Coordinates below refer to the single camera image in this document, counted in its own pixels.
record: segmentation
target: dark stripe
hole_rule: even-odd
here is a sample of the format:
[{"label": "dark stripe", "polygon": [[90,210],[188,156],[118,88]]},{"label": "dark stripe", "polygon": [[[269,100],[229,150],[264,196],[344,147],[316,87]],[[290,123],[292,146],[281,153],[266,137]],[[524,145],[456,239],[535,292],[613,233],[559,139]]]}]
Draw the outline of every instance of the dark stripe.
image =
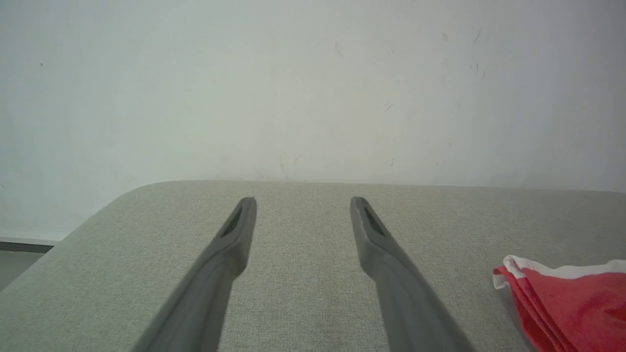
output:
[{"label": "dark stripe", "polygon": [[44,244],[0,242],[0,251],[9,252],[48,253],[52,247],[54,246],[46,246]]}]

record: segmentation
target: red and white cloth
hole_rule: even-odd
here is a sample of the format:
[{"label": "red and white cloth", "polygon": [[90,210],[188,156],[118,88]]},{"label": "red and white cloth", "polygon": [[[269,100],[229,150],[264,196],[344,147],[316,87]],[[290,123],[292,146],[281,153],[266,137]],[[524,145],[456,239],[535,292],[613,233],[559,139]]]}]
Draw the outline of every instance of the red and white cloth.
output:
[{"label": "red and white cloth", "polygon": [[540,351],[626,351],[626,261],[550,269],[506,256],[493,285],[511,287],[521,327]]}]

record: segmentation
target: gray upholstered table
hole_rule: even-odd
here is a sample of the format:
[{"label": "gray upholstered table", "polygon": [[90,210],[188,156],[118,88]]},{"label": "gray upholstered table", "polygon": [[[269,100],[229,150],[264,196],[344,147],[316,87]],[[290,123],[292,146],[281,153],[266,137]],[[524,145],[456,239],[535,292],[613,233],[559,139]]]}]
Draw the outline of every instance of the gray upholstered table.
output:
[{"label": "gray upholstered table", "polygon": [[507,254],[548,266],[626,252],[626,195],[467,187],[166,182],[92,216],[0,292],[0,350],[130,349],[238,199],[259,204],[220,348],[385,350],[349,201],[363,195],[478,350],[527,348],[491,270]]}]

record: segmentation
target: gray floor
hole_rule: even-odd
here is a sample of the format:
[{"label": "gray floor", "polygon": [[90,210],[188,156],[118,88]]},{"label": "gray floor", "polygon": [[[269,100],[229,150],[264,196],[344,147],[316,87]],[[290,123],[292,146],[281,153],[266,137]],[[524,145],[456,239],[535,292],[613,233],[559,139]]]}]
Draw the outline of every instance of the gray floor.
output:
[{"label": "gray floor", "polygon": [[42,253],[0,251],[0,291],[33,265]]}]

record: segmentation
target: white wall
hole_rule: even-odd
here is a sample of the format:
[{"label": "white wall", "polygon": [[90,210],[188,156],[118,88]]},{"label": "white wall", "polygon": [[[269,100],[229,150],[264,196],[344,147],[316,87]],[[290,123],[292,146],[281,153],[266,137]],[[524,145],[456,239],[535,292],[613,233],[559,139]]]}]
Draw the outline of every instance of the white wall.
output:
[{"label": "white wall", "polygon": [[164,180],[626,192],[622,1],[0,3],[0,237]]}]

